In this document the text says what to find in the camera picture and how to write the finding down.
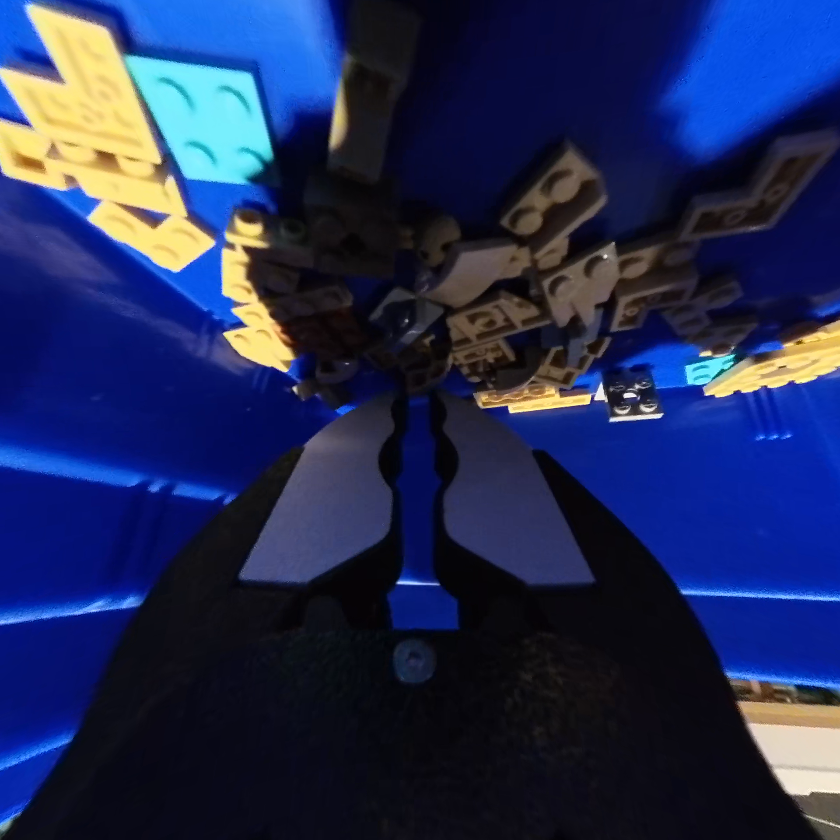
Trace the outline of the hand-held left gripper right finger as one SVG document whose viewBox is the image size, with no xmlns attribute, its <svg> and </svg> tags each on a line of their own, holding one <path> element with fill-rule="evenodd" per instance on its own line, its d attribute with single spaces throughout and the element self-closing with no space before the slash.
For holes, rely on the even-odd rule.
<svg viewBox="0 0 840 840">
<path fill-rule="evenodd" d="M 444 587 L 589 587 L 595 576 L 534 449 L 474 402 L 436 392 L 434 569 Z"/>
</svg>

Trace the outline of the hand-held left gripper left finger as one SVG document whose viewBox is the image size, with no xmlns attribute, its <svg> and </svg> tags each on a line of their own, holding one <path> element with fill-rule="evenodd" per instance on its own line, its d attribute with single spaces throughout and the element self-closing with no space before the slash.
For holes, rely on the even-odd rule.
<svg viewBox="0 0 840 840">
<path fill-rule="evenodd" d="M 378 395 L 304 445 L 238 578 L 303 586 L 389 536 L 402 467 L 402 400 Z"/>
</svg>

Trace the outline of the blue plastic bin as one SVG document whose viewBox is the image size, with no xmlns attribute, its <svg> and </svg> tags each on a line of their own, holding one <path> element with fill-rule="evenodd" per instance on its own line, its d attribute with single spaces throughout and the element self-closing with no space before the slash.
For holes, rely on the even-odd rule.
<svg viewBox="0 0 840 840">
<path fill-rule="evenodd" d="M 472 237 L 564 139 L 605 177 L 588 248 L 672 229 L 774 139 L 838 129 L 838 2 L 409 4 L 388 170 Z M 175 552 L 334 417 L 224 341 L 220 245 L 168 272 L 90 226 L 94 205 L 2 177 L 3 816 Z M 491 415 L 646 542 L 731 676 L 838 688 L 838 373 L 717 399 L 686 382 L 699 357 L 650 313 L 581 387 L 646 365 L 663 417 Z"/>
</svg>

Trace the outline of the black square brick plate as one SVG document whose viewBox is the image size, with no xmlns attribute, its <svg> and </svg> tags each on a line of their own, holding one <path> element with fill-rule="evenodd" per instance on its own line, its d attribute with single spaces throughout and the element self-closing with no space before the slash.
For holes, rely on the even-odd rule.
<svg viewBox="0 0 840 840">
<path fill-rule="evenodd" d="M 660 401 L 653 369 L 648 364 L 614 367 L 602 375 L 608 422 L 611 424 L 660 419 Z"/>
</svg>

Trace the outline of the teal brick plate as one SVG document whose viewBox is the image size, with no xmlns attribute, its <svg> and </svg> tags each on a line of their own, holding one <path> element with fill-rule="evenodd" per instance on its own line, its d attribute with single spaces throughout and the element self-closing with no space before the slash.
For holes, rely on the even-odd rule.
<svg viewBox="0 0 840 840">
<path fill-rule="evenodd" d="M 705 386 L 741 362 L 742 353 L 730 353 L 722 356 L 702 357 L 685 366 L 685 378 L 688 386 Z"/>
<path fill-rule="evenodd" d="M 171 156 L 188 180 L 278 184 L 255 76 L 246 70 L 126 56 Z"/>
</svg>

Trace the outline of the grey long brick piece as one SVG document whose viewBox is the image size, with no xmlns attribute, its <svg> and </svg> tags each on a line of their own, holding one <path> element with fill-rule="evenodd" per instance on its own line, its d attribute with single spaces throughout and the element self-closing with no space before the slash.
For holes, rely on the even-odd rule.
<svg viewBox="0 0 840 840">
<path fill-rule="evenodd" d="M 402 3 L 353 2 L 329 133 L 331 172 L 365 184 L 380 181 L 421 27 L 419 14 Z"/>
</svg>

